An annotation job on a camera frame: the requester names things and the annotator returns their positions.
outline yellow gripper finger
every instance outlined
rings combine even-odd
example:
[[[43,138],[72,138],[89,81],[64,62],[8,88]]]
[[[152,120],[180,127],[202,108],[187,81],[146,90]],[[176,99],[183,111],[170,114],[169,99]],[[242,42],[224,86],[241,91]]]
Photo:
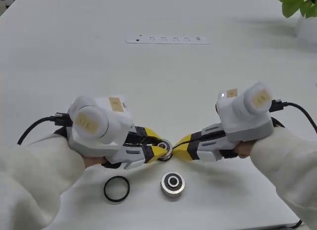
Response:
[[[188,142],[190,141],[191,137],[192,135],[189,134],[185,136],[184,138],[182,138],[173,148],[172,154],[178,157],[179,159],[182,159],[185,161],[192,161],[193,158],[191,157],[191,155],[188,153],[188,150],[187,150],[189,145]]]
[[[144,157],[145,157],[145,162],[146,164],[149,164],[158,158],[164,156],[167,153],[166,149],[163,149],[161,147],[157,146],[148,146],[145,145],[142,147]]]
[[[152,129],[145,127],[144,130],[149,137],[156,137],[158,139],[161,139],[161,137],[158,136]]]

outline potted plant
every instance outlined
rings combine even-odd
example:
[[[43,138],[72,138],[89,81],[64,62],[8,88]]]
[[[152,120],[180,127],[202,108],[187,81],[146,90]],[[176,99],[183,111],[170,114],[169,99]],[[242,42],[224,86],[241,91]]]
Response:
[[[298,10],[301,17],[296,34],[301,40],[317,44],[317,0],[279,0],[282,2],[282,13],[286,18]]]

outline white power strip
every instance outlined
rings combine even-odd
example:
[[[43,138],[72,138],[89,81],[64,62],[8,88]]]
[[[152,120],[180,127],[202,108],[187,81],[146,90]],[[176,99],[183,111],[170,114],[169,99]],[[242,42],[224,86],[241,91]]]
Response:
[[[171,36],[171,35],[127,35],[125,41],[135,44],[190,44],[190,45],[210,45],[206,38],[195,36]]]

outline floor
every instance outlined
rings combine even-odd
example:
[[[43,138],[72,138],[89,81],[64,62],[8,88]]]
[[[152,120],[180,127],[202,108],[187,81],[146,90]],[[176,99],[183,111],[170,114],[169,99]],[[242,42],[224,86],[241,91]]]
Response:
[[[0,1],[0,16],[5,12],[6,8],[5,8],[5,4],[3,1]],[[309,230],[308,227],[306,226],[303,226],[303,227],[300,227],[298,228],[299,230]]]

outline o-ring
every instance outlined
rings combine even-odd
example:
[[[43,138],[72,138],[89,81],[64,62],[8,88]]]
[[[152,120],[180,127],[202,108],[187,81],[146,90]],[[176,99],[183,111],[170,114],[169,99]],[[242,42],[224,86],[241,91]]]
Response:
[[[127,183],[128,190],[127,190],[127,193],[126,193],[122,198],[120,198],[120,199],[111,199],[111,198],[106,194],[106,185],[107,185],[111,180],[116,179],[116,178],[118,178],[118,179],[123,179],[123,180]],[[130,182],[128,181],[128,179],[127,179],[126,177],[123,177],[123,176],[120,176],[120,175],[116,175],[116,176],[111,177],[109,180],[107,180],[107,182],[106,182],[105,185],[104,185],[104,195],[105,195],[105,197],[107,198],[107,200],[109,200],[109,201],[112,202],[112,203],[120,203],[120,202],[122,202],[123,200],[125,200],[125,199],[128,197],[129,193],[130,193]]]

